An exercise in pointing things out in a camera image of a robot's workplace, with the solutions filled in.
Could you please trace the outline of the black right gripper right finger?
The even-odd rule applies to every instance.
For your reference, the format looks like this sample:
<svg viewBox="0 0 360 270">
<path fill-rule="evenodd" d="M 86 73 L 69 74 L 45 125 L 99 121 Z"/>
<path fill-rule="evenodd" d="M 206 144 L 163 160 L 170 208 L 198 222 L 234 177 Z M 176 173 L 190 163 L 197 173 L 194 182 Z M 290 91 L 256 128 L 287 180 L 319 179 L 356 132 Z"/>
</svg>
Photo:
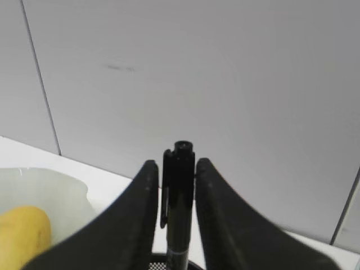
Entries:
<svg viewBox="0 0 360 270">
<path fill-rule="evenodd" d="M 196 213 L 207 269 L 339 269 L 253 209 L 202 158 L 196 165 Z"/>
</svg>

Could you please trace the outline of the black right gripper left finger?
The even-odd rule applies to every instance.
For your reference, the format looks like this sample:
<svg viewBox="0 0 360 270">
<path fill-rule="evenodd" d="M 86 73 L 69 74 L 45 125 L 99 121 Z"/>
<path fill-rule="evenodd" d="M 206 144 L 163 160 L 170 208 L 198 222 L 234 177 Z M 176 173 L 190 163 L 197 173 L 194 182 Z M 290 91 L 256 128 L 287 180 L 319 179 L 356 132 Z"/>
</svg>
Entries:
<svg viewBox="0 0 360 270">
<path fill-rule="evenodd" d="M 148 269 L 158 214 L 158 166 L 146 161 L 125 191 L 80 231 L 24 269 Z"/>
</svg>

